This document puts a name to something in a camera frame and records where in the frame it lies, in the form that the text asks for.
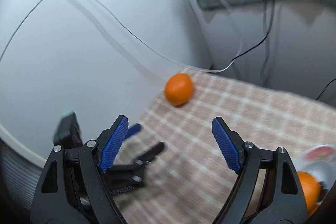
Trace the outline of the pink plaid tablecloth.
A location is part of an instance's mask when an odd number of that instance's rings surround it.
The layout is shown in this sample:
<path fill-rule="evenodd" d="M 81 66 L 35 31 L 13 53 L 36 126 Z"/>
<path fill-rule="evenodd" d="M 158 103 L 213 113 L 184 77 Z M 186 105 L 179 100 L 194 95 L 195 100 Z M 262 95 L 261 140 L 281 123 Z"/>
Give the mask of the pink plaid tablecloth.
<path fill-rule="evenodd" d="M 211 132 L 222 117 L 259 148 L 285 147 L 292 159 L 335 144 L 335 108 L 288 92 L 189 71 L 195 91 L 182 107 L 157 96 L 140 119 L 142 131 L 123 143 L 116 162 L 127 164 L 162 141 L 165 150 L 146 167 L 146 186 L 116 198 L 129 223 L 211 223 L 236 174 Z"/>

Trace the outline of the large orange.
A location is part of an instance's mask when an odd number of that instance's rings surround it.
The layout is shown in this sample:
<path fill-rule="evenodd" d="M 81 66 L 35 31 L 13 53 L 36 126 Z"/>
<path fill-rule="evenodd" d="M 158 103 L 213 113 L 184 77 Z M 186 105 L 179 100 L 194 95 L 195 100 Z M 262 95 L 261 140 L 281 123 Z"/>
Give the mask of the large orange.
<path fill-rule="evenodd" d="M 298 171 L 297 175 L 306 201 L 308 216 L 310 216 L 316 210 L 321 194 L 321 185 L 315 177 L 307 172 Z"/>

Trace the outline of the medium orange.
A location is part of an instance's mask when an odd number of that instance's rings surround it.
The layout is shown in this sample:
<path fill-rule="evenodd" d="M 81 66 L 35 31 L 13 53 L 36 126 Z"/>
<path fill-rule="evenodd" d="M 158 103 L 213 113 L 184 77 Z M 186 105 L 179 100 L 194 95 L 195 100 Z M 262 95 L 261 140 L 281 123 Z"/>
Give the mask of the medium orange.
<path fill-rule="evenodd" d="M 175 106 L 186 104 L 194 94 L 194 84 L 191 77 L 178 73 L 171 77 L 164 89 L 165 98 Z"/>

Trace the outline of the floral white plate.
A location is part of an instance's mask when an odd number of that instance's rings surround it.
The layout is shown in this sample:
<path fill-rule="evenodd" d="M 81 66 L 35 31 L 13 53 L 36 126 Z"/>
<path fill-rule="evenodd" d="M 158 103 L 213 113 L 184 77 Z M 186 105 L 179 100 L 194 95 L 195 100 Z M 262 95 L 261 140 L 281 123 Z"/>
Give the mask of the floral white plate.
<path fill-rule="evenodd" d="M 320 145 L 305 151 L 294 160 L 297 171 L 311 174 L 330 190 L 335 182 L 335 146 Z"/>

